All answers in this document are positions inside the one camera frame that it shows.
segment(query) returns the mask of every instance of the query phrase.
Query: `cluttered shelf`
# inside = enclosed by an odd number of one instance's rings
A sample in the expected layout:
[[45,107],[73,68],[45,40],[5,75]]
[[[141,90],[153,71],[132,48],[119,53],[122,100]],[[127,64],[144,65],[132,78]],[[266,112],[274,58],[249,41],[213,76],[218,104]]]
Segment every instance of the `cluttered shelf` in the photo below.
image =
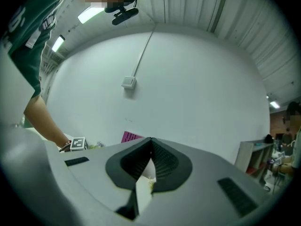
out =
[[246,170],[246,174],[251,175],[251,174],[255,173],[256,171],[264,168],[265,166],[266,166],[266,163],[265,162],[261,162],[258,168],[248,167],[248,169]]

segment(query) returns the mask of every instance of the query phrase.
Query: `shelf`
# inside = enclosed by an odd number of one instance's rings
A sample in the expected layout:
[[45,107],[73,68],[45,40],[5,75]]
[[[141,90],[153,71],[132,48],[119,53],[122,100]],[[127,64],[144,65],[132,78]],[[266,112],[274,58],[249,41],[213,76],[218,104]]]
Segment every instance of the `shelf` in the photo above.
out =
[[262,162],[262,163],[260,163],[258,169],[257,168],[252,168],[252,167],[248,167],[248,169],[246,170],[246,174],[251,175],[251,174],[255,173],[256,171],[264,168],[265,165],[266,165],[266,163]]
[[263,149],[263,156],[262,156],[262,162],[267,162],[268,158],[270,157],[270,152],[273,151],[273,148],[266,147]]
[[269,147],[271,145],[273,145],[273,143],[270,143],[270,144],[263,143],[263,145],[254,145],[253,152],[257,152],[257,151],[262,150],[262,149],[264,149],[266,147]]
[[260,163],[263,162],[262,156],[263,156],[263,150],[253,152],[248,167],[258,169]]

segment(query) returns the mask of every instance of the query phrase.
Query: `electrical box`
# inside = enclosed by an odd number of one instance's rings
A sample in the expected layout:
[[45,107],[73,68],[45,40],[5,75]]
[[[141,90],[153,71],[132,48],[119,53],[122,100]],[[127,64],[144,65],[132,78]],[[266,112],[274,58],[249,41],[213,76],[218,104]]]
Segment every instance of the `electrical box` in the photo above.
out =
[[137,80],[135,77],[126,76],[126,77],[124,77],[124,80],[123,80],[123,83],[121,86],[125,89],[134,89],[136,82],[137,82]]

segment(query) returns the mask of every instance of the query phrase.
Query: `white wall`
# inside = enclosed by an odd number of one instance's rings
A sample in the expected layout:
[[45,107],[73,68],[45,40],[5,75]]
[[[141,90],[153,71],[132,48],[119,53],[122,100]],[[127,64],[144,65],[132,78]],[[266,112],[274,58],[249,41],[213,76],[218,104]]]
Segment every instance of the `white wall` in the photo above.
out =
[[47,74],[45,74],[44,71],[40,70],[39,77],[41,77],[41,95],[43,97],[47,85]]
[[127,130],[204,149],[232,163],[240,141],[268,134],[269,106],[254,62],[204,31],[159,24],[138,68],[135,91],[125,91],[123,78],[131,75],[150,34],[149,27],[136,30],[99,38],[101,43],[94,41],[63,63],[48,108],[64,133],[113,145]]
[[52,83],[54,82],[54,76],[55,73],[58,69],[55,68],[53,69],[46,77],[46,79],[44,80],[44,82],[41,83],[41,96],[43,98],[43,100],[45,101],[45,103],[47,103],[48,100],[48,95],[50,93],[49,89],[51,89]]

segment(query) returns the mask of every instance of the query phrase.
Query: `wall light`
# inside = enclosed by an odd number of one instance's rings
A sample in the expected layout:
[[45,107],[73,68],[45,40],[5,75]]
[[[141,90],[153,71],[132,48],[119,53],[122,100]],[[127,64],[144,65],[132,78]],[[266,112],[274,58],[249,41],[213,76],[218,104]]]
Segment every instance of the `wall light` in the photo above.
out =
[[88,7],[77,18],[82,24],[84,24],[86,21],[93,18],[95,15],[99,14],[102,11],[104,11],[104,8]]
[[60,35],[60,37],[57,38],[57,40],[55,41],[54,45],[52,46],[52,50],[54,52],[56,52],[60,48],[60,46],[62,45],[62,43],[64,41],[65,41],[65,38],[62,35]]
[[271,103],[271,106],[274,107],[275,109],[279,109],[280,106],[275,102],[275,101],[272,101]]

